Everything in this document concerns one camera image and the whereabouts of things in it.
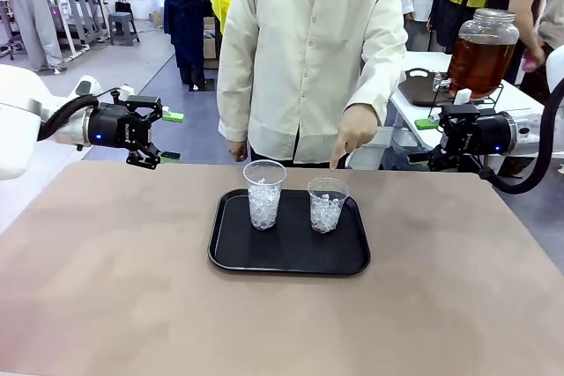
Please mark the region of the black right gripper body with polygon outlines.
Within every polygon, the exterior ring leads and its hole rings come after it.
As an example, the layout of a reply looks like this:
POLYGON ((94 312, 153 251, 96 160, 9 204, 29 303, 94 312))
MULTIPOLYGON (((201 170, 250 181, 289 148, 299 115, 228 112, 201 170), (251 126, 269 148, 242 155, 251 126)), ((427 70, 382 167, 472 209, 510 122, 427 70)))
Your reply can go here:
POLYGON ((502 154, 515 143, 515 125, 505 112, 463 118, 459 127, 456 151, 463 154, 502 154))

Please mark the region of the person's left hand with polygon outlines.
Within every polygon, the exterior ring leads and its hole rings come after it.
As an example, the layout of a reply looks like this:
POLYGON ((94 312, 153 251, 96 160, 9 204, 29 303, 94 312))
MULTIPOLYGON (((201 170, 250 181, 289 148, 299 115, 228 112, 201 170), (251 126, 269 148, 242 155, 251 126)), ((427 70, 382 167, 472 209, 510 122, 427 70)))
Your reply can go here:
POLYGON ((375 110, 366 104, 353 104, 343 113, 337 140, 333 147, 330 170, 338 168, 338 162, 345 155, 370 142, 378 128, 375 110))

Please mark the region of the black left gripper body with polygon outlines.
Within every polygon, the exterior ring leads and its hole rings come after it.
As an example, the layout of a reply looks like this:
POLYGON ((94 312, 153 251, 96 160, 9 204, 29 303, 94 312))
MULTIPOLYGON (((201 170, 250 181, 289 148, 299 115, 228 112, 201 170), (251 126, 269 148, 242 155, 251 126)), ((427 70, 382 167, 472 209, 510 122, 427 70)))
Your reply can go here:
POLYGON ((90 114, 87 135, 92 145, 137 150, 151 143, 151 123, 125 106, 102 103, 90 114))

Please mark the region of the person's right hand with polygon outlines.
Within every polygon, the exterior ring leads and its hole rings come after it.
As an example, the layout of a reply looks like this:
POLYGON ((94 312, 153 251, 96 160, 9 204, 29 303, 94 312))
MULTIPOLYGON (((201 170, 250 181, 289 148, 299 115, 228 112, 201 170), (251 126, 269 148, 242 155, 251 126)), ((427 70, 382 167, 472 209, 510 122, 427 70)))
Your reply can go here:
POLYGON ((227 141, 227 149, 235 162, 243 162, 248 158, 247 142, 227 141))

